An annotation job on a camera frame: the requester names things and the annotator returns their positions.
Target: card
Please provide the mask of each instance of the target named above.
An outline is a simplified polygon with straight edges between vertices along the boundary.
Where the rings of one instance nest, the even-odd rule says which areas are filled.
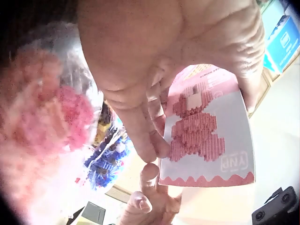
[[[169,90],[160,184],[228,187],[255,181],[253,144],[242,94],[234,74],[192,65]]]

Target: black object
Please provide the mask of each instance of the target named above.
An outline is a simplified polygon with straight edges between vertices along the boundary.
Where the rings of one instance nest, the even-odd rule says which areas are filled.
[[[293,187],[279,188],[252,214],[253,225],[299,224],[299,201]]]
[[[83,209],[84,209],[84,207],[81,208],[80,210],[78,210],[77,212],[75,212],[75,213],[73,214],[73,218],[72,218],[72,219],[69,219],[66,225],[70,225],[71,223],[73,223],[74,220],[77,219],[77,217],[80,215],[80,213],[82,212]]]

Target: wooden surface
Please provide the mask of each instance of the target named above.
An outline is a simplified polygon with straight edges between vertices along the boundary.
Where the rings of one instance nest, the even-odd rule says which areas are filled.
[[[249,118],[251,118],[251,116],[255,113],[255,111],[257,110],[257,108],[259,107],[259,105],[261,104],[261,102],[263,101],[263,99],[265,98],[266,94],[268,93],[268,91],[271,88],[271,79],[269,78],[269,76],[267,76],[265,73],[268,72],[268,69],[264,68],[263,72],[262,72],[262,76],[260,79],[260,87],[259,87],[259,95],[258,95],[258,100],[255,106],[255,110],[253,113],[249,114]]]

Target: finger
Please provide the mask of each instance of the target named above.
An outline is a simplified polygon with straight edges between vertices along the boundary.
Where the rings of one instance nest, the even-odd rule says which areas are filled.
[[[151,136],[155,134],[155,127],[148,113],[148,102],[144,101],[129,109],[118,107],[113,107],[113,109],[123,122],[128,136],[141,159],[146,163],[154,162],[156,160],[156,150],[152,144]]]
[[[140,187],[145,195],[156,193],[155,184],[158,173],[159,168],[153,163],[145,165],[143,170],[141,171]]]
[[[257,72],[249,78],[237,77],[237,80],[247,111],[252,113],[255,110],[259,95],[261,72]]]
[[[150,117],[154,123],[154,126],[158,133],[163,136],[164,135],[164,121],[165,121],[165,115],[164,115],[164,109],[161,105],[160,100],[160,83],[156,83],[154,86],[150,88],[150,90],[147,91],[147,99],[148,99],[148,111],[150,114]],[[162,155],[166,156],[168,152],[165,152],[168,149],[162,149],[163,152]]]
[[[161,101],[161,105],[163,106],[163,109],[165,110],[166,106],[167,106],[167,101],[168,101],[168,95],[169,95],[169,89],[170,87],[166,88],[165,90],[163,90],[160,94],[160,101]]]
[[[161,169],[161,159],[158,159],[158,168],[159,168],[159,170]],[[168,194],[169,186],[167,186],[167,185],[160,185],[159,184],[159,177],[160,177],[160,173],[158,173],[158,175],[156,177],[156,183],[155,183],[156,191],[158,193]]]
[[[149,213],[152,205],[149,199],[140,191],[134,192],[128,201],[128,211],[130,213]]]

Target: plastic bag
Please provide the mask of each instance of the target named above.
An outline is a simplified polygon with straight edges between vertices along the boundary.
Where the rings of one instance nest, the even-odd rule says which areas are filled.
[[[84,173],[77,183],[103,194],[114,185],[134,150],[123,123],[105,102],[93,147],[93,154],[84,162]]]
[[[25,222],[53,225],[95,138],[103,94],[75,24],[50,23],[20,42],[0,81],[1,188]]]

